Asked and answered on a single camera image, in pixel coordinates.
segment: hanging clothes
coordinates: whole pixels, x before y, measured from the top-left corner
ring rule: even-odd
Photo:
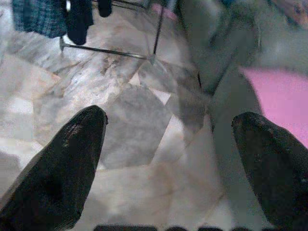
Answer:
[[[86,43],[93,25],[91,0],[12,0],[14,26],[17,31],[36,32],[49,38],[64,36],[76,44]],[[112,13],[111,0],[98,0],[101,17]]]

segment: plaid shirt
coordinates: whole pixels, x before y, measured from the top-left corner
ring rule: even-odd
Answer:
[[[13,0],[18,31],[36,32],[49,38],[66,34],[65,0]]]

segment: metal rack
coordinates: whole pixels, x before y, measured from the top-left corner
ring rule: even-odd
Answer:
[[[113,2],[112,3],[113,6],[126,8],[126,9],[130,9],[130,10],[136,10],[136,8],[132,8],[132,7],[129,7],[129,6],[138,7],[142,10],[148,9],[148,7],[145,7],[141,3],[136,3],[136,2],[128,2],[128,1],[125,1],[125,0],[113,0],[112,2]],[[129,6],[122,6],[122,5],[118,5],[116,3],[121,3],[121,4],[129,5]],[[156,37],[155,37],[154,48],[153,48],[153,54],[154,55],[156,54],[156,51],[157,51],[157,45],[158,45],[158,40],[159,40],[161,27],[162,27],[162,23],[163,23],[163,17],[164,17],[164,8],[162,7],[161,13],[159,15],[159,22],[158,22],[157,30],[156,30]],[[72,45],[72,44],[65,43],[63,37],[60,37],[60,49],[61,49],[61,51],[63,51],[65,47],[77,48],[77,49],[83,49],[83,50],[89,50],[89,51],[96,51],[96,52],[103,52],[103,53],[109,53],[109,54],[124,55],[124,56],[138,58],[138,59],[148,59],[149,58],[148,56],[143,55],[143,54],[134,54],[134,53],[119,52],[119,51],[113,51],[113,50],[107,50],[107,49],[99,49],[99,48],[93,48],[93,47]]]

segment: marble floor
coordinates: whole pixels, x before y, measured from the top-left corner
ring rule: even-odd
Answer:
[[[86,46],[151,54],[158,15],[114,9]],[[65,48],[13,29],[0,0],[0,196],[78,110],[109,117],[96,177],[73,230],[99,223],[160,229],[234,226],[220,184],[207,105],[179,22],[165,19],[152,60]]]

